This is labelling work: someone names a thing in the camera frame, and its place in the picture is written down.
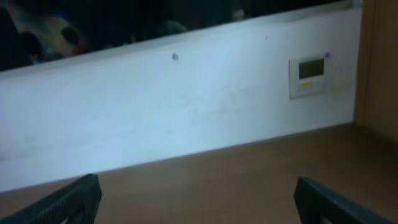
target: black object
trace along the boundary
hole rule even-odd
[[[294,200],[303,224],[392,224],[309,177],[300,177]]]
[[[88,174],[29,207],[0,220],[0,224],[49,224],[61,223],[66,219],[67,224],[92,224],[101,196],[97,175]]]
[[[7,9],[0,8],[0,72],[32,65]]]

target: white thermostat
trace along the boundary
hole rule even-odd
[[[290,97],[322,93],[329,88],[330,54],[289,60]]]

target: thermostat screen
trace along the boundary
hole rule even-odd
[[[300,79],[311,78],[317,75],[323,75],[325,66],[325,59],[313,60],[310,62],[303,62],[299,65]]]

